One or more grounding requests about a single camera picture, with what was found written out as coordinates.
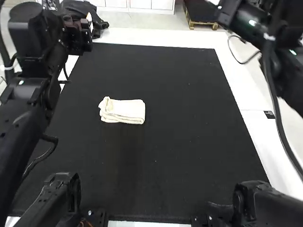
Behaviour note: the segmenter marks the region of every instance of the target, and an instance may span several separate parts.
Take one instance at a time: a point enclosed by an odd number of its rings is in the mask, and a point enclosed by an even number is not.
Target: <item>black equipment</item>
[[[295,0],[263,2],[262,8],[245,0],[222,0],[218,22],[262,50],[261,65],[272,91],[274,106],[280,96],[303,116],[303,48],[299,39],[303,21],[292,20]],[[9,32],[17,50],[22,72],[7,70],[8,86],[0,97],[0,226],[4,226],[10,205],[22,181],[28,160],[52,119],[60,95],[58,76],[69,54],[91,51],[92,37],[108,23],[98,18],[89,3],[67,1],[59,11],[43,9],[34,2],[15,6],[10,13]],[[85,18],[90,12],[93,22]],[[0,37],[4,65],[7,51]],[[280,116],[276,109],[278,129]],[[290,159],[300,176],[303,170],[296,161],[285,135],[280,135]],[[37,200],[21,217],[17,226],[77,226],[80,180],[77,174],[50,176]],[[236,185],[233,205],[208,203],[206,216],[195,217],[193,226],[209,227],[284,227],[301,226],[303,202],[283,195],[269,184],[252,181]],[[97,220],[104,223],[101,212]]]
[[[221,0],[218,23],[238,34],[262,52],[259,62],[271,91],[276,124],[285,151],[302,178],[284,133],[277,96],[303,117],[303,19],[300,2],[262,1],[260,7],[247,0]],[[302,226],[303,202],[281,194],[264,182],[237,184],[233,206],[208,204],[209,227],[284,227]]]
[[[41,138],[50,138],[43,133],[59,99],[64,81],[58,76],[68,55],[91,51],[92,32],[97,38],[108,27],[88,2],[76,3],[72,9],[62,4],[65,14],[43,9],[36,2],[21,3],[10,11],[9,32],[22,72],[7,70],[8,85],[0,97],[0,181],[5,185],[0,193],[0,226],[5,224],[34,148]],[[86,19],[88,12],[94,15],[93,21]]]

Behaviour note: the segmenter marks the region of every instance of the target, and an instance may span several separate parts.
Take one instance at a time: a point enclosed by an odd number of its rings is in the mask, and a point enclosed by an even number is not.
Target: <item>white cable tie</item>
[[[264,33],[264,38],[266,40],[269,40],[269,41],[275,41],[276,40],[276,38],[274,36],[269,35],[268,33]]]
[[[18,62],[16,62],[13,66],[10,67],[5,67],[4,64],[0,65],[0,70],[1,71],[9,71],[15,68],[18,65]]]

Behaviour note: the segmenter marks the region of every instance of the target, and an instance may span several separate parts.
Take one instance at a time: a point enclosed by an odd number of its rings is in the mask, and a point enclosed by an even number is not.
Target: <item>folded towel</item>
[[[99,108],[101,120],[104,122],[143,124],[145,121],[145,103],[141,99],[114,100],[105,97]]]

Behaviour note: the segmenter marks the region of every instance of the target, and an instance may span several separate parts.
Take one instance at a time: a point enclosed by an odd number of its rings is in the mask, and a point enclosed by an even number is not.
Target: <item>black rubber mat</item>
[[[58,148],[23,182],[15,212],[60,171],[79,173],[82,207],[181,223],[207,201],[231,203],[236,183],[267,180],[215,50],[94,44],[71,80],[47,132]],[[142,99],[145,123],[102,122],[105,96]]]
[[[185,0],[184,1],[189,17],[194,22],[217,22],[217,6],[205,0]]]

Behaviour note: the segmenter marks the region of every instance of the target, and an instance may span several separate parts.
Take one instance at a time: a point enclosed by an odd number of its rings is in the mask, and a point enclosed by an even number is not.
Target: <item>wire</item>
[[[67,76],[67,73],[66,73],[66,68],[65,68],[65,65],[64,65],[64,67],[63,67],[63,72],[64,72],[64,74],[65,74],[65,78],[66,78],[66,80],[68,80],[68,76]]]
[[[0,76],[0,78],[6,83],[6,85],[7,85],[7,82],[6,82],[6,80],[5,80],[5,78],[3,77],[3,76]]]
[[[42,135],[43,140],[47,141],[47,142],[51,142],[53,143],[53,145],[42,155],[40,155],[39,157],[36,157],[25,169],[23,175],[22,175],[22,181],[23,182],[25,180],[25,178],[29,175],[29,173],[34,169],[34,167],[39,163],[42,162],[43,160],[47,159],[52,153],[53,151],[56,149],[57,145],[58,145],[58,138],[57,137],[52,137],[52,136],[48,136],[46,134]]]
[[[276,89],[275,89],[275,85],[274,85],[274,80],[273,80],[273,77],[271,74],[270,55],[273,51],[273,43],[274,43],[273,41],[267,40],[267,42],[264,46],[264,50],[262,52],[263,72],[264,72],[264,76],[267,80],[271,100],[272,100],[272,103],[274,106],[274,112],[275,112],[275,116],[276,116],[276,127],[277,127],[277,131],[278,131],[281,143],[282,143],[284,150],[287,153],[288,157],[292,161],[295,169],[297,170],[300,178],[303,180],[303,169],[302,169],[300,163],[298,162],[298,160],[296,159],[296,157],[287,141],[287,137],[285,135],[285,131],[284,131],[283,124],[282,124],[282,117],[281,117],[280,108],[279,108],[279,102],[278,102],[278,98],[277,98],[277,93],[276,93]]]
[[[84,219],[86,221],[86,223],[89,225],[89,227],[94,227],[89,221],[87,221],[86,219]]]
[[[239,60],[235,57],[235,55],[233,54],[232,49],[231,49],[230,41],[231,41],[231,38],[233,38],[233,37],[238,38],[238,39],[240,39],[241,41],[242,41],[242,38],[239,37],[239,36],[237,36],[237,35],[231,35],[231,36],[229,36],[228,39],[227,39],[228,48],[229,48],[230,52],[232,53],[232,56],[234,57],[234,59],[235,59],[239,64],[245,65],[245,64],[249,63],[253,58],[255,58],[259,53],[261,53],[261,51],[257,51],[257,52],[255,52],[251,57],[249,57],[246,61],[243,61],[243,62],[239,61]]]
[[[5,0],[0,0],[0,14],[2,10],[2,6],[4,4]],[[0,54],[3,60],[4,67],[9,67],[10,58],[9,58],[9,52],[6,49],[6,46],[3,41],[2,32],[1,32],[1,23],[0,23]],[[11,70],[5,71],[5,79],[7,82],[10,81],[11,78],[13,78],[14,74]]]
[[[9,61],[9,66],[12,67],[14,65],[14,62],[17,58],[17,53],[14,53],[14,55],[11,57],[10,61]]]

